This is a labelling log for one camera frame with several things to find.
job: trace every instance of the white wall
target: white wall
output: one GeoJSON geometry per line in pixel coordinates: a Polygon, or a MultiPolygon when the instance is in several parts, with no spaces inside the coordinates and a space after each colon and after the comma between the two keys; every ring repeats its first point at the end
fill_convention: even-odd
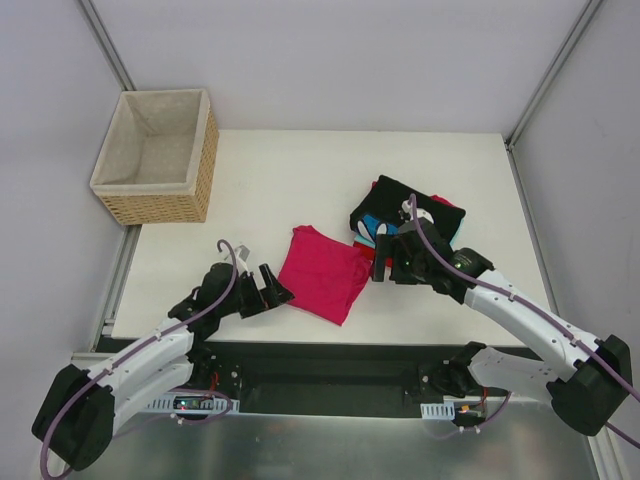
{"type": "Polygon", "coordinates": [[[88,188],[118,99],[75,2],[1,2],[0,478],[26,475],[31,425],[86,349],[122,229],[88,188]]]}
{"type": "Polygon", "coordinates": [[[138,89],[222,128],[501,132],[585,0],[97,0],[138,89]]]}
{"type": "MultiPolygon", "coordinates": [[[[640,3],[605,2],[516,149],[561,313],[624,339],[637,383],[639,86],[640,3]]],[[[613,423],[640,439],[640,405],[627,399],[613,423]]],[[[638,478],[640,451],[624,448],[638,478]]]]}

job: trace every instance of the white table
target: white table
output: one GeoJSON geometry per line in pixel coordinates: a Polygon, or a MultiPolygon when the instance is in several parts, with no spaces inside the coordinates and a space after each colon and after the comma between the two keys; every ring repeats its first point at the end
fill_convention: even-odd
{"type": "MultiPolygon", "coordinates": [[[[216,241],[243,242],[250,267],[278,273],[291,229],[310,224],[351,244],[349,213],[378,175],[467,210],[469,246],[547,305],[502,137],[493,134],[222,131],[204,224],[145,225],[112,335],[137,338],[200,284],[216,241]]],[[[491,320],[426,286],[369,283],[342,327],[283,306],[222,321],[217,340],[349,344],[522,345],[491,320]]]]}

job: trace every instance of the purple cable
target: purple cable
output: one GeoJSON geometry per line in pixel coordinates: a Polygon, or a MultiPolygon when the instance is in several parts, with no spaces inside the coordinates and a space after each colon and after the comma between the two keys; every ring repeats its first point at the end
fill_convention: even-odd
{"type": "MultiPolygon", "coordinates": [[[[435,259],[438,261],[438,263],[440,263],[440,265],[442,265],[446,270],[448,270],[449,272],[451,272],[452,274],[454,274],[455,276],[457,276],[458,278],[461,278],[466,282],[473,283],[474,285],[478,285],[479,287],[489,289],[493,292],[504,295],[505,297],[511,298],[511,292],[509,290],[500,288],[496,285],[492,285],[491,283],[488,283],[488,282],[483,282],[482,280],[478,280],[477,278],[473,278],[467,275],[466,273],[460,272],[459,270],[454,268],[452,265],[449,265],[447,261],[440,256],[440,254],[431,245],[431,243],[429,243],[429,239],[422,231],[422,227],[420,226],[420,219],[418,218],[418,207],[417,207],[415,194],[413,193],[411,194],[411,196],[409,197],[409,201],[411,202],[411,214],[413,216],[413,222],[416,225],[416,230],[418,231],[418,235],[420,236],[422,243],[424,243],[425,247],[427,247],[427,250],[429,250],[429,253],[431,253],[431,255],[435,257],[435,259]]],[[[581,340],[576,339],[575,335],[571,332],[571,330],[565,328],[564,325],[558,322],[555,318],[553,318],[551,315],[545,312],[542,308],[531,303],[526,298],[522,298],[519,295],[513,295],[513,300],[520,303],[521,305],[524,305],[529,310],[531,310],[532,312],[542,317],[544,320],[549,322],[553,327],[555,327],[560,333],[562,333],[566,338],[574,342],[578,347],[580,347],[580,349],[583,352],[585,352],[587,355],[593,358],[609,375],[611,375],[613,379],[622,386],[622,388],[624,388],[627,392],[631,394],[633,398],[635,398],[638,402],[640,402],[640,392],[638,392],[638,390],[633,388],[633,386],[631,386],[624,378],[618,375],[618,372],[616,372],[613,368],[611,368],[611,366],[607,362],[605,362],[600,355],[598,355],[596,352],[591,350],[581,340]]],[[[614,432],[622,433],[618,428],[615,428],[615,429],[614,428],[612,428],[614,432]]],[[[624,434],[622,438],[624,438],[627,441],[632,440],[631,437],[629,437],[626,434],[624,434]]],[[[640,448],[640,443],[637,442],[636,440],[633,440],[633,442],[629,442],[629,443],[631,443],[635,447],[640,448]]]]}
{"type": "MultiPolygon", "coordinates": [[[[236,276],[237,276],[236,256],[235,256],[235,253],[233,251],[233,247],[231,246],[231,244],[229,244],[229,242],[227,242],[226,240],[218,240],[217,247],[218,247],[218,251],[219,252],[222,251],[221,245],[224,245],[227,248],[227,250],[229,250],[229,254],[231,255],[231,263],[233,264],[233,272],[232,272],[232,275],[231,275],[231,280],[229,280],[229,284],[227,285],[227,288],[225,289],[224,292],[222,292],[222,295],[220,295],[220,297],[218,297],[218,299],[215,302],[213,302],[211,305],[209,305],[207,308],[205,308],[201,312],[198,312],[195,315],[193,315],[192,317],[190,317],[189,320],[185,320],[184,322],[181,322],[181,323],[179,323],[177,325],[173,325],[173,326],[163,330],[162,332],[160,332],[160,336],[161,337],[164,336],[164,335],[168,335],[170,333],[173,333],[176,330],[178,330],[179,328],[187,327],[187,326],[191,325],[193,322],[195,322],[196,320],[199,320],[200,318],[204,317],[209,312],[211,312],[211,310],[213,310],[218,305],[220,305],[224,301],[224,299],[229,295],[229,293],[231,292],[231,289],[233,288],[233,285],[235,284],[236,276]]],[[[156,337],[148,338],[147,340],[142,342],[140,345],[138,345],[135,348],[131,349],[131,351],[127,352],[125,355],[123,355],[122,357],[117,359],[115,362],[113,362],[112,369],[118,368],[124,362],[126,362],[131,357],[133,357],[134,355],[139,353],[141,350],[145,349],[147,346],[151,345],[153,342],[155,342],[157,340],[159,340],[159,339],[156,338],[156,337]]],[[[49,426],[49,428],[47,430],[47,433],[44,436],[44,439],[42,441],[42,449],[40,450],[40,473],[42,474],[42,478],[44,480],[62,480],[63,478],[66,478],[71,473],[72,469],[68,468],[61,475],[58,475],[57,477],[53,477],[53,476],[51,476],[49,474],[49,470],[47,468],[47,462],[49,460],[49,446],[51,445],[51,438],[53,437],[53,432],[55,432],[56,428],[60,424],[60,421],[66,415],[66,413],[69,411],[69,409],[80,398],[82,398],[82,396],[85,395],[94,385],[96,385],[100,380],[102,380],[104,377],[109,375],[109,373],[110,372],[105,369],[102,372],[100,372],[98,375],[96,375],[84,387],[82,387],[80,390],[78,390],[75,393],[75,395],[73,395],[67,401],[67,403],[64,404],[64,406],[60,409],[60,411],[53,418],[53,421],[51,422],[51,425],[49,426]]]]}
{"type": "Polygon", "coordinates": [[[640,448],[640,442],[638,442],[637,440],[634,440],[633,438],[631,438],[629,435],[624,433],[622,430],[620,430],[615,425],[611,425],[609,422],[607,422],[607,427],[609,428],[609,430],[612,430],[617,435],[621,436],[623,438],[623,440],[626,440],[627,442],[629,442],[631,445],[633,445],[636,448],[640,448]]]}
{"type": "Polygon", "coordinates": [[[180,392],[189,392],[189,393],[201,393],[203,395],[211,395],[214,397],[222,398],[226,401],[224,410],[220,413],[216,413],[215,415],[209,415],[207,418],[203,418],[202,420],[189,420],[188,418],[183,418],[182,423],[186,423],[187,425],[205,425],[207,423],[211,423],[220,417],[226,415],[231,410],[233,410],[233,401],[227,397],[224,393],[211,391],[211,390],[191,390],[189,388],[176,388],[172,391],[180,391],[180,392]]]}
{"type": "MultiPolygon", "coordinates": [[[[507,396],[504,397],[504,400],[502,401],[502,403],[500,404],[500,406],[498,407],[498,409],[493,412],[489,418],[487,418],[484,422],[482,422],[482,424],[480,426],[478,426],[478,430],[481,432],[482,430],[484,430],[486,428],[487,425],[491,424],[496,418],[498,418],[498,416],[500,416],[500,414],[502,414],[502,412],[505,411],[505,409],[507,408],[507,404],[509,403],[509,400],[511,399],[511,392],[507,393],[507,396]]],[[[477,430],[474,427],[465,427],[462,432],[458,429],[458,430],[453,430],[452,432],[449,433],[445,433],[444,435],[434,435],[432,433],[428,433],[428,435],[435,439],[435,440],[447,440],[451,437],[454,437],[455,435],[459,434],[459,433],[463,433],[463,432],[476,432],[477,430]]]]}

